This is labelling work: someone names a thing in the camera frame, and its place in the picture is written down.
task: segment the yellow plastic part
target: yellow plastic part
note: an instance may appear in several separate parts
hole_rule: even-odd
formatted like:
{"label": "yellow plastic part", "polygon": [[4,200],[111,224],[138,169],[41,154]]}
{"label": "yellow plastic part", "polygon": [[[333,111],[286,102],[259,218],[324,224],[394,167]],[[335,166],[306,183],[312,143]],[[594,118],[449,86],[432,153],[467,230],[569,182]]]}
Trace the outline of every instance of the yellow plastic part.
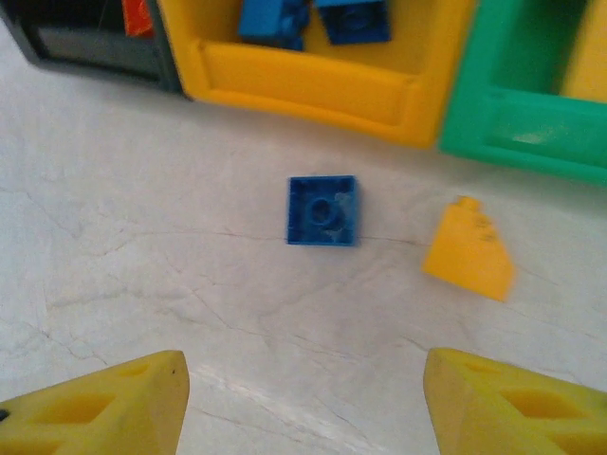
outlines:
{"label": "yellow plastic part", "polygon": [[312,9],[305,52],[243,45],[242,0],[159,0],[184,91],[196,100],[433,145],[476,0],[393,0],[393,39],[330,45]]}
{"label": "yellow plastic part", "polygon": [[449,204],[422,270],[490,299],[505,301],[514,265],[481,203],[460,197]]}
{"label": "yellow plastic part", "polygon": [[607,393],[451,349],[424,392],[442,455],[603,455]]}
{"label": "yellow plastic part", "polygon": [[561,94],[607,102],[607,0],[590,0],[574,46]]}
{"label": "yellow plastic part", "polygon": [[0,454],[175,455],[189,393],[179,351],[35,391],[0,404]]}

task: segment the blue brick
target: blue brick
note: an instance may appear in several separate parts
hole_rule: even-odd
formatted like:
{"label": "blue brick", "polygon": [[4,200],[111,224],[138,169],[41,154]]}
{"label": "blue brick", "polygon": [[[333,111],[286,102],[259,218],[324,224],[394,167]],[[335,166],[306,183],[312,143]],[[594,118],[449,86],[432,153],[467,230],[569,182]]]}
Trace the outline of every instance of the blue brick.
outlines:
{"label": "blue brick", "polygon": [[387,0],[314,0],[332,45],[391,40]]}
{"label": "blue brick", "polygon": [[291,177],[286,242],[353,246],[357,240],[357,179],[353,175]]}
{"label": "blue brick", "polygon": [[309,22],[305,0],[245,0],[238,35],[256,45],[304,50],[301,34]]}

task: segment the plastic storage bin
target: plastic storage bin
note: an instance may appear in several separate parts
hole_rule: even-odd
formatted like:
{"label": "plastic storage bin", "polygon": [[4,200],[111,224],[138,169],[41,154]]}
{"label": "plastic storage bin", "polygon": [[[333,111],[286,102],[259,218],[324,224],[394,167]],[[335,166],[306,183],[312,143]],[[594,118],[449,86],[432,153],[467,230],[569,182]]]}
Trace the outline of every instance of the plastic storage bin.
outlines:
{"label": "plastic storage bin", "polygon": [[155,0],[154,39],[127,37],[120,0],[0,0],[0,16],[33,64],[181,93]]}
{"label": "plastic storage bin", "polygon": [[434,143],[474,0],[389,2],[392,41],[330,45],[316,9],[305,52],[245,45],[241,0],[159,0],[184,92],[197,100]]}
{"label": "plastic storage bin", "polygon": [[453,91],[453,155],[607,183],[607,105],[560,97],[583,0],[485,1]]}

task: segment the blue lego brick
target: blue lego brick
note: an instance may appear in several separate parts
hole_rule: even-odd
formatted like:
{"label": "blue lego brick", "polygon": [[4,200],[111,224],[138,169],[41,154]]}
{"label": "blue lego brick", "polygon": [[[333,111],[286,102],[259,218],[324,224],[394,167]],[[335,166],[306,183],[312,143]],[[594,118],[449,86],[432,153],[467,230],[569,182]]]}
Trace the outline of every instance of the blue lego brick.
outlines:
{"label": "blue lego brick", "polygon": [[392,39],[387,0],[314,0],[332,45]]}
{"label": "blue lego brick", "polygon": [[286,242],[354,246],[358,204],[357,179],[353,175],[291,177]]}
{"label": "blue lego brick", "polygon": [[245,0],[238,35],[256,45],[304,50],[301,35],[309,22],[305,0]]}

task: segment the yellow plastic bin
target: yellow plastic bin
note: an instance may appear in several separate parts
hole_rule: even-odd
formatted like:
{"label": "yellow plastic bin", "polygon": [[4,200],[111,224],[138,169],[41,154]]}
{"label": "yellow plastic bin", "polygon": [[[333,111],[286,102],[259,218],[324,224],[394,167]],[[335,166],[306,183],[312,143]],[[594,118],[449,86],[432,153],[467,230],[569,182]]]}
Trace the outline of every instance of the yellow plastic bin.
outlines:
{"label": "yellow plastic bin", "polygon": [[159,0],[195,100],[311,118],[391,141],[433,145],[475,0],[392,0],[393,40],[329,44],[319,14],[305,52],[245,45],[242,0]]}

